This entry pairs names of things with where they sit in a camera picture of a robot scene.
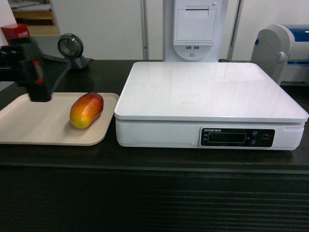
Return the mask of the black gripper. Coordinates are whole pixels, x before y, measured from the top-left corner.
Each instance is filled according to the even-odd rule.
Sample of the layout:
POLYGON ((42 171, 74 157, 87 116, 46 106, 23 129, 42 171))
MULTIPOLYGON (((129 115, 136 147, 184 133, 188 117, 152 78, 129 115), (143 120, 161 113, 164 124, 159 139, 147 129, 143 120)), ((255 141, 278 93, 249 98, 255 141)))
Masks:
POLYGON ((23 73, 22 85, 33 102, 48 102, 59 82, 70 69, 63 58, 41 52, 36 44, 22 44, 23 59, 20 61, 23 73))

